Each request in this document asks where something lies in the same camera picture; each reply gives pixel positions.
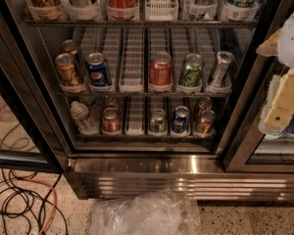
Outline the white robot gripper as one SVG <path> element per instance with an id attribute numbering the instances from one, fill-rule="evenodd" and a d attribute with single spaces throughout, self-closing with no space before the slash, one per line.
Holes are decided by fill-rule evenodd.
<path id="1" fill-rule="evenodd" d="M 289 68 L 294 68 L 294 12 L 278 29 L 257 49 L 256 53 L 264 57 L 276 56 Z M 286 127 L 294 116 L 294 70 L 285 74 L 278 87 L 264 123 L 273 129 Z"/>

